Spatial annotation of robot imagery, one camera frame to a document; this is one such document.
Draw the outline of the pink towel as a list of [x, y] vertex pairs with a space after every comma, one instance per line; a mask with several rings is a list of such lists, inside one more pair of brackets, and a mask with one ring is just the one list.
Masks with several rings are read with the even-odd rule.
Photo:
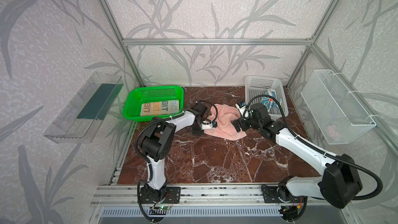
[[237, 132], [231, 121], [237, 120], [240, 117], [240, 112], [236, 107], [228, 105], [215, 104], [218, 110], [218, 117], [216, 119], [217, 127], [215, 129], [204, 130], [204, 133], [217, 138], [237, 141], [247, 136], [244, 131]]

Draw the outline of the cream lettered towel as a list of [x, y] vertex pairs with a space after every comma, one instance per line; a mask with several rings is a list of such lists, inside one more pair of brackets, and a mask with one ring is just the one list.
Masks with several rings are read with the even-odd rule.
[[142, 105], [140, 116], [173, 115], [177, 114], [179, 110], [178, 100], [150, 102]]

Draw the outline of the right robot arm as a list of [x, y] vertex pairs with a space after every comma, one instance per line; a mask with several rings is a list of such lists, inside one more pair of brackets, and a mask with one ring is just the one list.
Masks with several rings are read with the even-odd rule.
[[240, 112], [240, 117], [232, 121], [236, 131], [257, 130], [264, 138], [290, 150], [319, 173], [316, 177], [288, 176], [282, 180], [277, 190], [281, 201], [312, 197], [344, 208], [362, 190], [357, 169], [348, 165], [353, 162], [350, 156], [343, 155], [342, 161], [337, 161], [328, 158], [325, 150], [317, 151], [317, 146], [310, 148], [310, 142], [291, 132], [286, 124], [272, 120], [262, 104], [246, 108], [245, 102], [239, 102], [236, 108]]

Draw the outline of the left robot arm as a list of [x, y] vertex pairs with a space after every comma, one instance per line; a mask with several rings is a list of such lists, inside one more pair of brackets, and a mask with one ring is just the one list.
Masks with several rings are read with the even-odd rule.
[[165, 176], [165, 159], [168, 156], [175, 133], [186, 128], [198, 129], [202, 134], [202, 119], [207, 112], [203, 103], [195, 103], [181, 113], [166, 118], [154, 117], [150, 124], [139, 134], [141, 143], [136, 144], [136, 152], [146, 161], [148, 179], [144, 187], [152, 194], [165, 193], [167, 180]]

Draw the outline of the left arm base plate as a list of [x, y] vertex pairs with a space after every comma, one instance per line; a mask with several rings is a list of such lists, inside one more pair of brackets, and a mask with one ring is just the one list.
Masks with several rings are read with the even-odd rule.
[[140, 203], [143, 204], [177, 204], [180, 201], [181, 188], [167, 186], [166, 188], [162, 188], [160, 190], [154, 190], [150, 187], [142, 187], [138, 196]]

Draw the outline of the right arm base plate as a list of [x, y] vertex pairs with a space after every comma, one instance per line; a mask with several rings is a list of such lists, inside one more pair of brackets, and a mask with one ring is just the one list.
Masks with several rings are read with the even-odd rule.
[[260, 187], [265, 203], [299, 204], [301, 197], [293, 196], [287, 189], [278, 185], [262, 185]]

